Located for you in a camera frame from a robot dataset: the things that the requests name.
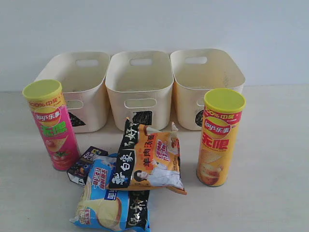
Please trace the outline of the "blue instant noodle bag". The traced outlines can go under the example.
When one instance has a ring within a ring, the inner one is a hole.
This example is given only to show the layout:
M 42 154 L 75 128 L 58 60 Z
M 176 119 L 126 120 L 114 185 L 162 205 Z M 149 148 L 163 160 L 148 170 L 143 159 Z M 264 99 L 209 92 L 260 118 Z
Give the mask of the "blue instant noodle bag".
M 108 189 L 117 154 L 94 159 L 86 185 L 70 222 L 81 228 L 110 232 L 149 232 L 149 191 Z

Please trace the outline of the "right cream bin circle mark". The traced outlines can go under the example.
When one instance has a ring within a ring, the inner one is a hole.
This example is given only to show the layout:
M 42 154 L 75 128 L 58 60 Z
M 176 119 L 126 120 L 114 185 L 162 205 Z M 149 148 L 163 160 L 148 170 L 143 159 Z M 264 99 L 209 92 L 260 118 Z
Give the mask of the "right cream bin circle mark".
M 204 96 L 215 88 L 243 91 L 245 77 L 230 55 L 219 49 L 178 50 L 170 54 L 174 76 L 173 102 L 179 124 L 199 131 Z

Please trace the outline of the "pink Lay's chips can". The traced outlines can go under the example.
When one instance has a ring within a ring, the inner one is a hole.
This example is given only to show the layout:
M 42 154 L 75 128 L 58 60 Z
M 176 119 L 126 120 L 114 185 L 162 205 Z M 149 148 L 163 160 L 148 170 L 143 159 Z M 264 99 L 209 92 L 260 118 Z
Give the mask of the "pink Lay's chips can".
M 58 171 L 67 171 L 79 160 L 80 151 L 62 84 L 54 79 L 39 80 L 27 85 L 22 94 L 28 102 L 53 167 Z

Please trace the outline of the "purple juice carton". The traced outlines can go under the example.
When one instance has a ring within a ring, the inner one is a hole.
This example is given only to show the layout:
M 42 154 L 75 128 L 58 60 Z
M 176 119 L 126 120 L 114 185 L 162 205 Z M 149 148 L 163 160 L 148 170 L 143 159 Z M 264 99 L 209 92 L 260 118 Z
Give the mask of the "purple juice carton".
M 93 165 L 93 160 L 99 156 L 108 156 L 108 152 L 90 146 L 68 170 L 67 175 L 71 182 L 84 187 L 86 185 L 88 173 Z

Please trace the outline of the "middle cream bin square mark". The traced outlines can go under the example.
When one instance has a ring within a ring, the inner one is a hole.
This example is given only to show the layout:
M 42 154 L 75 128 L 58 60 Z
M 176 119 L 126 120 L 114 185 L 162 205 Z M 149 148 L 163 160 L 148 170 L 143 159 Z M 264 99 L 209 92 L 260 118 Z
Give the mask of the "middle cream bin square mark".
M 116 127 L 125 120 L 161 130 L 169 124 L 174 77 L 169 56 L 161 51 L 120 52 L 112 56 L 106 73 Z

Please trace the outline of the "orange instant noodle bag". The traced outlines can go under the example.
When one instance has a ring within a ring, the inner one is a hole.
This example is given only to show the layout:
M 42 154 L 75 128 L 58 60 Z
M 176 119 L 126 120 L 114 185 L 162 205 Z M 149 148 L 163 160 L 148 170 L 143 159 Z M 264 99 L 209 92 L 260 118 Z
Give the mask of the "orange instant noodle bag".
M 170 131 L 162 132 L 127 119 L 108 187 L 128 191 L 167 188 L 186 195 L 175 123 Z

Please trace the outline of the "yellow Lay's chips can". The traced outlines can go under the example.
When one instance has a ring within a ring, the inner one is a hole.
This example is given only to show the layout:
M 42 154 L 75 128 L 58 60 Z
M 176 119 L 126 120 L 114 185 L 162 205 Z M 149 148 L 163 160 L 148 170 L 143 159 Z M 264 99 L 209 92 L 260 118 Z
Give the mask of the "yellow Lay's chips can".
M 237 91 L 216 88 L 205 94 L 204 103 L 197 177 L 218 187 L 227 180 L 246 100 Z

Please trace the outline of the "left cream bin triangle mark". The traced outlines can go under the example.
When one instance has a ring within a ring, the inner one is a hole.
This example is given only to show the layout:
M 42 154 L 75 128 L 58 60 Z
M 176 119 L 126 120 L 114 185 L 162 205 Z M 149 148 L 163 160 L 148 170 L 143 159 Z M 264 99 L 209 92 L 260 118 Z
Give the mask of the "left cream bin triangle mark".
M 107 122 L 110 101 L 105 86 L 110 55 L 67 52 L 53 57 L 36 80 L 55 79 L 62 92 L 75 133 L 95 132 Z

